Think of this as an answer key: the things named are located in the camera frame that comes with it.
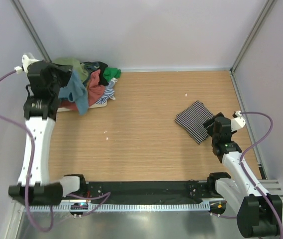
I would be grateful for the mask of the light blue tank top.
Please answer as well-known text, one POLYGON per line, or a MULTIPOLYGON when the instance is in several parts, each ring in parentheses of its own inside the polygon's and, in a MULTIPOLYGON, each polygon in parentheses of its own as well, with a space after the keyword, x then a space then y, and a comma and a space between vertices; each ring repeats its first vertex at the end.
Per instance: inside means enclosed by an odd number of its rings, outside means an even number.
POLYGON ((60 88, 58 99, 60 109, 78 111, 79 115, 88 111, 88 92, 76 70, 72 71, 67 85, 60 88))

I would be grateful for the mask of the black white striped tank top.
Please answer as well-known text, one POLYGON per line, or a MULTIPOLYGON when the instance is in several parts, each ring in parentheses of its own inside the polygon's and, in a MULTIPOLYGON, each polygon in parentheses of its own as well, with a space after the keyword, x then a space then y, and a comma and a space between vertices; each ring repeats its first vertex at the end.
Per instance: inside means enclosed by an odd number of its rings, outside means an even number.
POLYGON ((185 129, 197 144, 201 144, 209 137, 207 129, 203 125, 213 117, 214 114, 202 102, 195 101, 177 114, 175 122, 185 129))

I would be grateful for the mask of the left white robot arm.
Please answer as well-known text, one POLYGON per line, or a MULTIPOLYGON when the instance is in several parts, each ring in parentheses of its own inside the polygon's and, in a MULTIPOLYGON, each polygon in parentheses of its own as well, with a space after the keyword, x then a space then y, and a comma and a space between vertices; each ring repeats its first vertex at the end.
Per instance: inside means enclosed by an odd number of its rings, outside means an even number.
POLYGON ((87 195, 82 174, 69 174, 50 182, 48 161, 51 135, 60 104, 58 94, 67 86, 73 74, 69 65, 36 61, 24 67, 29 85, 24 103, 26 145, 24 161, 18 182, 8 189, 8 194, 25 206, 59 205, 72 194, 76 199, 87 195))

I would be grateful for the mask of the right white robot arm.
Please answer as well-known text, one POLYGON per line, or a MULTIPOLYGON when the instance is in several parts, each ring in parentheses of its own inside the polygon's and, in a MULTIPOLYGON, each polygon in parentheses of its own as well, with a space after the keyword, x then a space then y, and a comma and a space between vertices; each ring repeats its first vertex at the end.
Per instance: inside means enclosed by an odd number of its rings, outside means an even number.
POLYGON ((246 151, 232 140, 246 120, 237 111, 233 118, 218 113, 204 123, 211 136, 212 151, 229 173, 211 173, 206 185, 212 197, 221 195, 236 213, 239 232, 244 238, 283 238, 283 202, 279 195, 271 194, 256 178, 245 160, 246 151))

